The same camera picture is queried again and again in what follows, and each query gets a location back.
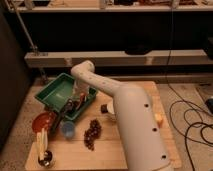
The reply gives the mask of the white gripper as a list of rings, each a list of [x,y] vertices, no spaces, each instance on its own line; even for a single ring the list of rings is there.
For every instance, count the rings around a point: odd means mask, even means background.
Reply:
[[[89,94],[89,85],[86,84],[85,82],[81,81],[80,79],[76,79],[74,81],[73,85],[73,95],[70,96],[69,98],[69,103],[72,103],[75,105],[76,97],[75,96],[80,96],[82,93],[84,93],[83,101],[86,102],[88,100],[88,94]]]

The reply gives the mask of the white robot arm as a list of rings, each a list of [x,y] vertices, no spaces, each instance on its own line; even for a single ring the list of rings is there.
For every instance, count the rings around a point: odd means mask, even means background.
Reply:
[[[78,90],[86,84],[113,98],[113,108],[129,171],[174,171],[155,121],[152,100],[140,86],[94,73],[86,60],[71,69]]]

